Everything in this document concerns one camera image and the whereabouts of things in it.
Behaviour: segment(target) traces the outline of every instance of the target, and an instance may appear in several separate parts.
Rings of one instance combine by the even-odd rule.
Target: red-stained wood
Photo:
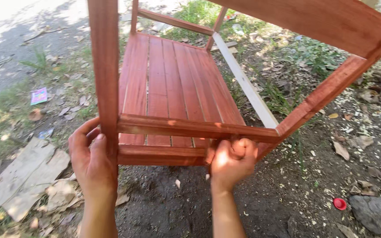
[[[124,100],[124,113],[146,115],[146,76],[148,68],[149,37],[136,34],[136,51],[129,66],[129,83]],[[143,145],[144,135],[121,134],[120,144]]]
[[[133,0],[132,2],[132,21],[130,23],[130,33],[136,33],[136,23],[138,22],[138,9],[139,0]]]
[[[212,63],[209,60],[208,52],[196,51],[197,60],[201,63],[201,67],[204,69],[201,71],[201,75],[204,77],[203,80],[207,81],[209,84],[209,89],[214,97],[217,109],[221,115],[223,123],[238,125],[240,121],[235,116],[232,105],[227,100],[227,95],[221,87],[220,81],[215,74]]]
[[[241,136],[255,142],[274,143],[280,139],[275,129],[223,124],[219,122],[201,122],[154,116],[120,114],[118,132],[169,135],[200,136],[203,138],[230,138]]]
[[[227,13],[227,9],[228,8],[226,7],[221,8],[219,16],[217,17],[217,20],[215,21],[215,24],[213,27],[213,30],[215,32],[218,32],[220,30],[221,24],[223,23],[223,20],[224,20],[224,16]],[[211,47],[213,47],[213,44],[214,44],[214,39],[210,36],[208,38],[207,45],[205,45],[205,49],[209,52],[211,50]]]
[[[367,58],[381,43],[381,13],[358,0],[211,0]]]
[[[230,91],[227,88],[227,85],[226,85],[226,83],[225,83],[225,81],[223,79],[223,76],[221,76],[221,73],[220,73],[217,65],[215,64],[215,61],[214,61],[213,57],[208,52],[207,52],[207,56],[208,56],[208,60],[211,62],[211,68],[214,71],[214,74],[216,75],[217,80],[219,80],[221,87],[223,88],[223,92],[224,92],[224,94],[226,96],[226,100],[229,102],[230,109],[233,110],[233,112],[235,114],[236,124],[237,125],[241,125],[241,126],[246,126],[246,123],[245,123],[245,121],[243,120],[243,118],[241,116],[241,112],[237,108],[235,100],[230,95]]]
[[[148,113],[168,117],[167,85],[160,38],[149,39]],[[170,146],[169,136],[148,135],[147,145]]]
[[[204,114],[202,112],[199,97],[196,92],[195,84],[193,82],[192,73],[190,72],[188,58],[186,56],[186,46],[180,44],[173,44],[174,53],[176,54],[177,67],[180,75],[180,82],[183,89],[183,98],[185,100],[186,112],[188,119],[192,121],[204,122]],[[205,147],[207,140],[204,138],[193,138],[195,147]]]
[[[196,92],[198,93],[199,102],[206,122],[223,122],[217,109],[213,94],[209,83],[204,75],[204,68],[198,59],[194,49],[185,48],[186,57],[188,59],[189,68],[192,73],[193,82],[195,83]]]
[[[118,164],[203,166],[204,148],[119,145]]]
[[[192,31],[205,34],[205,35],[212,35],[214,32],[212,29],[205,26],[200,26],[198,24],[193,24],[187,21],[179,20],[173,17],[165,16],[159,13],[147,11],[140,8],[138,9],[138,16],[145,17],[147,19],[151,19],[154,21],[170,24],[172,26],[177,26],[183,29],[192,30]]]
[[[101,131],[107,137],[107,155],[117,158],[119,27],[117,0],[88,0],[93,71]]]
[[[163,40],[162,53],[166,71],[168,116],[170,118],[187,119],[185,99],[183,98],[183,89],[180,83],[173,43]],[[172,136],[172,146],[192,147],[192,139],[190,137]]]

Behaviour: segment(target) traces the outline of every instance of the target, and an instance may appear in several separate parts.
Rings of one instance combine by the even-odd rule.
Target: wooden leg
[[[220,26],[223,23],[223,19],[224,19],[224,16],[226,15],[227,9],[228,8],[225,8],[225,7],[221,8],[220,14],[217,17],[217,20],[215,21],[214,28],[213,28],[215,32],[218,32],[220,30]],[[211,47],[213,47],[213,44],[214,44],[214,39],[212,36],[210,36],[208,39],[207,45],[205,46],[205,49],[207,49],[207,51],[209,52],[211,50]]]
[[[118,149],[119,26],[117,0],[88,0],[93,70],[101,131],[107,136],[107,154],[116,160]]]

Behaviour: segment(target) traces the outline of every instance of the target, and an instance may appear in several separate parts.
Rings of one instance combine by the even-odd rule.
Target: soil
[[[242,54],[246,61],[241,63],[259,61],[255,52],[262,44],[242,40],[248,49]],[[222,73],[230,75],[224,59],[217,54],[214,57]],[[268,76],[276,75],[272,71],[267,73]],[[303,69],[297,74],[299,78],[295,79],[295,84],[300,82],[308,86],[303,92],[305,95],[319,84]],[[288,138],[257,163],[251,176],[236,185],[237,209],[248,237],[342,238],[344,235],[336,223],[350,227],[359,237],[376,237],[353,218],[350,205],[344,211],[332,205],[336,197],[347,201],[357,180],[374,184],[375,195],[381,197],[381,180],[367,171],[367,166],[381,169],[381,100],[369,104],[357,98],[357,94],[370,84],[346,89],[325,107],[324,114],[317,114],[318,120],[301,128],[303,160],[298,150],[290,153],[293,138]],[[286,91],[285,87],[292,91],[292,85],[279,88]],[[361,104],[367,105],[367,112],[360,109]],[[241,113],[248,125],[262,125],[246,102]],[[332,113],[338,113],[339,117],[329,119]],[[344,114],[353,117],[348,121]],[[39,131],[56,123],[56,117],[51,117],[48,125],[40,127]],[[75,121],[71,128],[80,123]],[[374,143],[363,150],[348,143],[348,139],[361,134],[374,139]],[[348,149],[349,161],[334,151],[333,141],[337,141],[338,136],[345,137],[340,143]],[[212,237],[210,183],[206,173],[206,168],[192,166],[120,166],[119,187],[127,187],[130,200],[116,208],[119,237]],[[62,177],[70,174],[68,168]],[[175,185],[176,180],[180,181],[180,188]],[[59,237],[75,235],[82,212],[83,205],[67,210],[64,216],[67,213],[76,213],[76,216],[68,226],[58,226],[52,233]],[[24,224],[28,225],[32,217],[29,215]]]

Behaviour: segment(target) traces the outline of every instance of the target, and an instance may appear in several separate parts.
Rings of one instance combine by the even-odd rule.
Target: dirt ground
[[[164,7],[152,10],[156,9],[166,12]],[[75,26],[86,25],[85,21]],[[147,22],[142,21],[141,24],[146,26]],[[237,56],[238,61],[241,65],[245,65],[243,68],[248,77],[254,77],[256,79],[254,82],[258,85],[263,86],[266,84],[266,78],[271,79],[287,99],[292,99],[292,95],[299,86],[304,86],[302,96],[306,96],[321,82],[321,79],[312,76],[304,67],[297,68],[294,72],[288,65],[279,67],[281,63],[275,61],[275,56],[272,54],[263,52],[261,56],[257,55],[261,49],[274,50],[274,47],[271,47],[280,45],[283,40],[294,41],[292,32],[279,29],[274,33],[259,33],[259,37],[264,40],[253,42],[248,37],[228,39],[228,41],[238,41],[240,50]],[[45,105],[47,110],[54,112],[47,114],[42,122],[19,129],[16,133],[20,134],[21,139],[27,137],[29,133],[26,132],[32,131],[38,134],[51,127],[63,128],[56,129],[50,140],[66,149],[65,141],[68,135],[78,125],[97,113],[96,99],[92,92],[92,69],[90,66],[82,68],[84,63],[91,62],[90,55],[82,52],[86,51],[90,44],[88,33],[80,44],[82,47],[66,50],[65,53],[61,52],[60,55],[65,56],[61,61],[71,66],[66,69],[66,73],[70,76],[78,73],[82,74],[81,79],[89,80],[73,82],[73,86],[66,87],[65,94],[54,96],[54,99]],[[247,125],[262,126],[250,104],[240,95],[237,82],[232,81],[233,77],[230,76],[231,72],[225,60],[219,53],[213,53],[213,57],[233,91],[232,95],[240,106]],[[249,67],[256,62],[259,64],[260,60],[266,64],[255,68]],[[275,67],[280,68],[279,72],[273,70]],[[289,72],[293,72],[296,76],[288,78]],[[61,77],[59,81],[49,83],[52,87],[51,94],[55,95],[57,89],[63,88],[64,83],[70,82],[69,79],[63,78],[63,73],[51,75],[51,78]],[[367,170],[367,166],[381,169],[381,97],[376,103],[368,103],[357,97],[367,88],[380,85],[373,82],[369,75],[375,75],[374,78],[381,77],[381,62],[376,64],[368,74],[364,74],[365,80],[362,84],[346,89],[336,100],[327,105],[322,113],[315,116],[315,121],[301,128],[301,152],[291,149],[295,137],[293,135],[258,162],[251,176],[236,185],[235,200],[248,237],[343,238],[344,235],[336,224],[350,227],[360,238],[381,237],[365,229],[353,217],[350,206],[340,211],[332,205],[333,198],[336,197],[347,201],[351,196],[350,190],[358,180],[372,183],[374,196],[381,197],[381,180],[369,175]],[[38,75],[34,82],[40,80]],[[284,84],[283,80],[288,80],[290,83]],[[12,84],[1,83],[0,85],[4,88]],[[39,83],[34,84],[35,88],[39,86]],[[57,115],[60,107],[78,105],[82,95],[90,96],[88,99],[90,106],[85,108],[86,113],[78,113],[72,121]],[[62,106],[57,103],[60,99],[66,101]],[[333,113],[337,113],[338,117],[329,118],[329,115]],[[350,114],[352,117],[345,119],[345,114]],[[275,116],[278,119],[283,118],[283,115],[277,112]],[[373,138],[374,143],[365,149],[350,145],[349,139],[360,135]],[[348,161],[335,153],[333,141],[339,141],[343,147],[347,148],[350,154]],[[16,149],[18,146],[12,147],[9,152]],[[8,164],[9,161],[5,161],[0,172]],[[127,188],[130,200],[116,208],[119,237],[212,237],[210,186],[209,180],[205,179],[206,173],[204,167],[192,166],[120,166],[119,187]],[[61,177],[70,175],[71,168],[69,167]],[[180,181],[180,188],[175,185],[175,180]],[[62,213],[62,217],[68,214],[76,215],[69,224],[56,226],[50,236],[77,235],[82,213],[83,205]],[[8,237],[10,234],[18,234],[20,230],[24,231],[19,227],[28,227],[34,216],[45,217],[45,213],[33,211],[20,225],[10,223],[8,226],[3,226],[0,223],[0,237]],[[30,233],[37,235],[39,232],[28,230],[20,234],[21,237],[25,237],[25,234]]]

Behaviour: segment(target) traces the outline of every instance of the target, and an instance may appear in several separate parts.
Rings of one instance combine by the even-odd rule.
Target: unpainted wooden board
[[[148,116],[168,117],[166,73],[162,40],[149,39]],[[147,145],[170,146],[169,136],[148,135]]]
[[[129,82],[124,100],[124,113],[146,115],[146,76],[148,69],[149,37],[136,34],[134,39],[136,50],[129,65]],[[144,135],[121,134],[120,144],[144,144]]]
[[[183,98],[183,89],[180,83],[173,43],[162,41],[162,52],[166,70],[168,116],[170,118],[187,119],[185,99]],[[192,138],[172,136],[172,146],[192,147]]]
[[[17,158],[0,174],[0,206],[12,198],[34,171],[48,161],[54,152],[55,146],[33,137]]]
[[[13,220],[19,222],[40,199],[42,193],[67,168],[70,156],[57,149],[49,162],[41,163],[17,192],[2,206]]]
[[[202,166],[205,163],[204,148],[119,145],[119,164]]]
[[[107,154],[117,159],[116,133],[119,110],[119,15],[117,0],[88,0],[93,71],[101,132],[107,137]]]
[[[381,13],[359,0],[213,0],[367,58],[381,44]]]
[[[148,135],[200,136],[214,139],[239,135],[256,142],[268,143],[280,139],[275,129],[129,114],[120,114],[118,128],[118,132]]]
[[[257,112],[264,126],[266,128],[276,128],[276,126],[278,125],[276,118],[273,116],[273,114],[265,104],[264,100],[262,100],[258,92],[255,90],[251,81],[249,81],[248,77],[242,71],[235,57],[233,57],[224,41],[221,39],[220,34],[215,32],[213,34],[213,38],[217,43],[217,46],[219,47],[221,54],[223,55],[224,59],[229,65],[230,70],[232,70],[232,73],[235,75],[236,80],[241,86],[242,91],[247,96],[249,102],[251,103],[254,110]]]
[[[180,27],[183,29],[192,30],[192,31],[195,31],[195,32],[198,32],[201,34],[205,34],[205,35],[212,35],[213,34],[213,30],[208,28],[208,27],[200,26],[198,24],[193,24],[193,23],[190,23],[187,21],[179,20],[179,19],[176,19],[173,17],[169,17],[169,16],[165,16],[165,15],[162,15],[159,13],[155,13],[152,11],[147,11],[144,9],[138,9],[138,15],[140,17],[145,17],[147,19],[155,20],[158,22],[163,22],[163,23],[170,24],[172,26],[177,26],[177,27]]]

